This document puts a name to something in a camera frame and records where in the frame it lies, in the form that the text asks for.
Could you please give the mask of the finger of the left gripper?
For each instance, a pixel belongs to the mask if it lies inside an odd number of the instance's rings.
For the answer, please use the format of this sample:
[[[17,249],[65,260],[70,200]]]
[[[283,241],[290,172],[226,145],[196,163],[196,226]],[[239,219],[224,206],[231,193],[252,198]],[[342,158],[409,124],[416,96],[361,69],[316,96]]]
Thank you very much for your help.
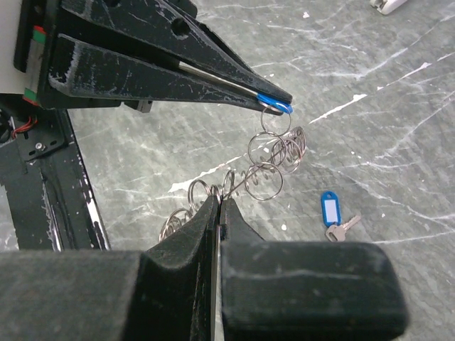
[[[115,107],[119,102],[168,101],[230,104],[283,114],[264,107],[254,94],[186,70],[104,49],[67,35],[55,39],[38,91],[44,108]]]
[[[152,1],[153,36],[139,47],[144,62],[182,69],[288,104],[291,95],[252,70],[206,25],[188,1]]]

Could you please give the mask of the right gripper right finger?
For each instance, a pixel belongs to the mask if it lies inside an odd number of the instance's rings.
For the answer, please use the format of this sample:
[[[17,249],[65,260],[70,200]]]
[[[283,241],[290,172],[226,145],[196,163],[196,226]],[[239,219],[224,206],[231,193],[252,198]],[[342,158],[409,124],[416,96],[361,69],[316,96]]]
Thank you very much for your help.
[[[237,203],[221,207],[226,340],[394,340],[408,309],[387,254],[363,242],[263,239]]]

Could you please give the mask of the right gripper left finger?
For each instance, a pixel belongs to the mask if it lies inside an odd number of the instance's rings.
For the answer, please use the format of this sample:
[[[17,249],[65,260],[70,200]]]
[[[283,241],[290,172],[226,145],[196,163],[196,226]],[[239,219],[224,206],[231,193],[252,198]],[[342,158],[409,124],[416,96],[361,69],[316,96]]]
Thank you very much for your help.
[[[147,251],[1,255],[2,340],[212,340],[219,204]]]

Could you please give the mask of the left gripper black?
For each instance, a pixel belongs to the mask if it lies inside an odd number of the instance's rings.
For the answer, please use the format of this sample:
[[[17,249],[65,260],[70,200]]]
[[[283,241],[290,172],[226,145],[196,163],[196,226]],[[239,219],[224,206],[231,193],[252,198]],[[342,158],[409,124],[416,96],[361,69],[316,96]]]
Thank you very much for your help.
[[[12,10],[18,9],[18,30],[13,64],[1,91],[23,94],[46,109],[117,107],[121,102],[149,112],[151,99],[115,94],[113,71],[104,71],[100,83],[89,80],[80,94],[70,94],[75,75],[58,79],[51,66],[63,59],[55,50],[58,36],[74,38],[92,48],[143,60],[139,47],[153,36],[152,1],[12,1],[1,6],[1,34],[9,28]]]

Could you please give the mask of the metal disc keyring holder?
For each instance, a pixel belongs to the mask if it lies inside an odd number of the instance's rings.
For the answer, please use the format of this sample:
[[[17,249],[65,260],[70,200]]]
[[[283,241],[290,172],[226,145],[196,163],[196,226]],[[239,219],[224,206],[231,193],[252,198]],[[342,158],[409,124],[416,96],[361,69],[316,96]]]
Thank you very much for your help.
[[[284,176],[297,171],[306,153],[306,134],[302,126],[288,127],[277,132],[267,127],[265,113],[260,115],[261,131],[256,133],[247,145],[246,157],[250,164],[246,170],[236,173],[229,169],[221,184],[209,184],[202,178],[192,180],[186,188],[187,205],[174,210],[163,223],[159,232],[162,242],[188,223],[199,211],[202,202],[195,199],[195,188],[202,187],[206,197],[214,197],[218,203],[232,198],[243,189],[254,200],[265,202],[275,199],[284,187]],[[278,178],[278,188],[270,194],[257,192],[259,182]]]

